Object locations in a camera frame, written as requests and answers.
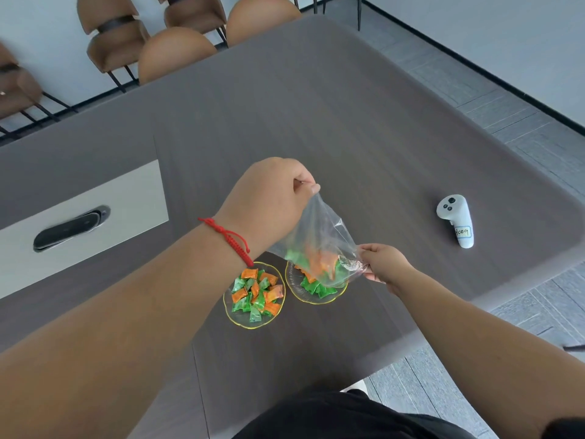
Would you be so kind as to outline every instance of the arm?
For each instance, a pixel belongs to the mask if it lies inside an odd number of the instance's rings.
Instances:
[[[396,248],[362,245],[366,276],[396,294],[457,387],[501,439],[537,439],[553,420],[585,417],[585,363],[465,302]]]
[[[289,233],[318,188],[296,160],[267,159],[246,171],[215,219],[241,234],[255,258]],[[267,209],[263,197],[278,197],[278,206]],[[126,437],[171,359],[244,268],[222,235],[199,226],[6,350],[0,355],[2,437]]]

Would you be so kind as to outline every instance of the white controller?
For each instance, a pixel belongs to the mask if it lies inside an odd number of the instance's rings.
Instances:
[[[464,196],[452,194],[445,197],[437,205],[437,215],[451,221],[461,248],[473,246],[472,216]]]

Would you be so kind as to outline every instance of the label sticker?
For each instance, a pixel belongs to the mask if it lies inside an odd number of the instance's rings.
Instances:
[[[455,234],[458,239],[470,239],[472,237],[472,227],[455,227]]]

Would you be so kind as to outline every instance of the black shorts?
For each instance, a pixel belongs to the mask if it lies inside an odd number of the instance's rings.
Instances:
[[[362,391],[283,400],[250,422],[235,439],[473,439],[455,424],[426,414],[403,414]],[[584,419],[552,422],[543,439],[583,439]]]

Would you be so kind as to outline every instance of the drawer handle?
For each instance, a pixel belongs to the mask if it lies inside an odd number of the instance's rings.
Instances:
[[[79,234],[85,234],[102,225],[109,217],[110,212],[111,210],[107,206],[98,206],[71,220],[43,229],[34,238],[33,250],[40,253]]]

